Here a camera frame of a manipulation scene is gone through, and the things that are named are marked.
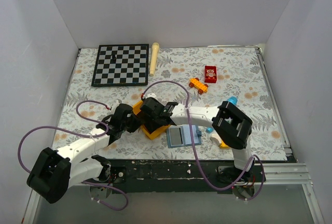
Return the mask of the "yellow plastic bin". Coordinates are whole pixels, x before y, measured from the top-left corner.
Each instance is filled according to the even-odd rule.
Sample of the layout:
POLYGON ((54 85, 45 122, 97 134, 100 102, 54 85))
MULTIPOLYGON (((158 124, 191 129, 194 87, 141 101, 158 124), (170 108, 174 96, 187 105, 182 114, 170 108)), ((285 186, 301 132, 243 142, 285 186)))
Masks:
MULTIPOLYGON (((140 107, 142 106, 143 101, 140 100, 138 101, 135 105, 133 105, 133 113, 138 116, 138 114, 141 112, 140 107)), ((147 127, 145 127, 144 124, 142 124, 140 126, 140 129, 144 132, 144 134, 150 139, 153 140, 155 138, 157 138, 158 136, 160 136, 162 133, 164 133, 168 128, 170 127, 170 125, 166 125, 166 126, 161 126, 159 128, 157 128, 156 130, 154 130, 152 133, 150 133, 147 129, 147 127)))

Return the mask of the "black VIP card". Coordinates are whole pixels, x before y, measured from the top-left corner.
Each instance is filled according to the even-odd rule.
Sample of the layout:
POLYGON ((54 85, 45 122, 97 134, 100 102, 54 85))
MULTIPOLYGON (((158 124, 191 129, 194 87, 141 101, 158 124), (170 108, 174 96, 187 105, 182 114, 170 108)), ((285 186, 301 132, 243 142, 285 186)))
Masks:
POLYGON ((172 146, 182 145, 182 136, 180 128, 169 129, 170 144, 172 146))

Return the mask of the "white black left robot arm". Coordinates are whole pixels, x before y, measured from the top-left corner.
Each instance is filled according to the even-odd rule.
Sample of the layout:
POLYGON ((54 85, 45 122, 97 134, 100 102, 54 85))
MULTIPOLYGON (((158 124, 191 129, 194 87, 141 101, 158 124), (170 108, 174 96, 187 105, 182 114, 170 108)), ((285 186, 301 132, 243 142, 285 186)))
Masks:
POLYGON ((111 175, 111 162, 96 152, 121 138, 123 132, 135 132, 141 120, 127 104, 119 104, 89 134, 58 149, 49 147, 39 154, 27 185, 47 202, 59 201, 68 188, 94 179, 105 183, 111 175))

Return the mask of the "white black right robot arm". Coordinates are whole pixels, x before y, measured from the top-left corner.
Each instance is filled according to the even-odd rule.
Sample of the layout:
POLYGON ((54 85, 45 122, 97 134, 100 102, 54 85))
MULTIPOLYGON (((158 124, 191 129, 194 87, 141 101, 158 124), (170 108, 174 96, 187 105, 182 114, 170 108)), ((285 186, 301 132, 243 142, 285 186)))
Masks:
POLYGON ((232 150, 236 178, 246 181, 253 176, 253 161, 250 160, 253 122, 232 102, 223 101, 214 107, 189 107, 177 102, 162 105, 155 98, 147 97, 137 115, 150 133, 167 125, 192 124, 213 128, 232 150))

